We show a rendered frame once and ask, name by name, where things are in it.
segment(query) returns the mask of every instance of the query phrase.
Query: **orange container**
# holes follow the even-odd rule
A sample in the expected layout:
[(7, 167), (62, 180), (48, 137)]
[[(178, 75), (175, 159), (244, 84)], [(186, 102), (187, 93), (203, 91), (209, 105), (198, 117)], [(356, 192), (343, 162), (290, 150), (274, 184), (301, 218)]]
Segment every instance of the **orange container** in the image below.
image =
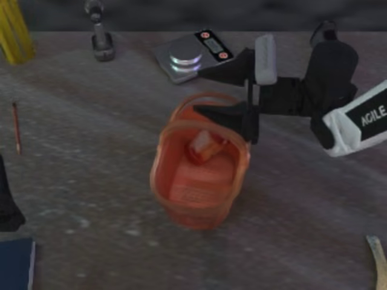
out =
[[(228, 215), (239, 194), (250, 160), (250, 144), (233, 130), (196, 113), (193, 105), (234, 105), (228, 95), (205, 92), (174, 110), (160, 135), (151, 171), (151, 189), (171, 219), (185, 227), (208, 230)], [(187, 156), (187, 146), (202, 131), (227, 141), (204, 164)]]

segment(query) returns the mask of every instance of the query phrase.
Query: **gray tabletop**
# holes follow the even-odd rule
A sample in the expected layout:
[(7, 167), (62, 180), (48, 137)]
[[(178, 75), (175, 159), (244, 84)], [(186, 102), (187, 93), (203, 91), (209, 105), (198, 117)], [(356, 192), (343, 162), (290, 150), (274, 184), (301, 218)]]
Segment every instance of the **gray tabletop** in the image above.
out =
[[(262, 33), (220, 33), (238, 52)], [(261, 140), (229, 218), (201, 233), (174, 225), (149, 189), (158, 134), (190, 94), (245, 89), (173, 85), (149, 49), (183, 33), (115, 34), (98, 63), (89, 33), (36, 33), (37, 56), (0, 67), (0, 149), (33, 236), (37, 290), (256, 290), (374, 287), (364, 235), (387, 245), (387, 145), (330, 158), (308, 120), (262, 116)], [(309, 33), (275, 33), (278, 70), (302, 77)], [(359, 53), (359, 94), (387, 77), (387, 33), (342, 33)], [(19, 100), (17, 156), (10, 99)]]

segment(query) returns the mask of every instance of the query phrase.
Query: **red pencil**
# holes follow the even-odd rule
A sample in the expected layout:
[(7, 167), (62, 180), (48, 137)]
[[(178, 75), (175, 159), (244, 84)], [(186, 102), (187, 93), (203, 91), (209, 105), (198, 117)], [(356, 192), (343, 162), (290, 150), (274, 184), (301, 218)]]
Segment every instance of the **red pencil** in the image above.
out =
[(19, 131), (19, 119), (18, 119), (18, 106), (16, 102), (12, 103), (13, 108), (13, 125), (15, 127), (15, 138), (16, 138), (16, 151), (18, 154), (22, 154), (22, 145), (20, 141), (20, 131)]

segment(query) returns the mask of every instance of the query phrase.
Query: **kitchen scale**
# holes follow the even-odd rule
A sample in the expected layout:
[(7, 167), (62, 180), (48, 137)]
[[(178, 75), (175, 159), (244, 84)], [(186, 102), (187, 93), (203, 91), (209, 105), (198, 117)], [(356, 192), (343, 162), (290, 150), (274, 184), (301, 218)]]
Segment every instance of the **kitchen scale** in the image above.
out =
[(153, 49), (153, 53), (173, 83), (191, 80), (198, 71), (233, 59), (231, 51), (211, 30), (166, 42)]

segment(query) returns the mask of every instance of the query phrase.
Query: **blue book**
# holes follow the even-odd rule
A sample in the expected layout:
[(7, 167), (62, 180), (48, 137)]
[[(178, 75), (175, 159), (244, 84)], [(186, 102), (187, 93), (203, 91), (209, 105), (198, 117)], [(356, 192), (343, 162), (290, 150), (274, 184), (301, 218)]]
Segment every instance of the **blue book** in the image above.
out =
[(33, 239), (0, 242), (0, 289), (32, 290), (34, 261)]

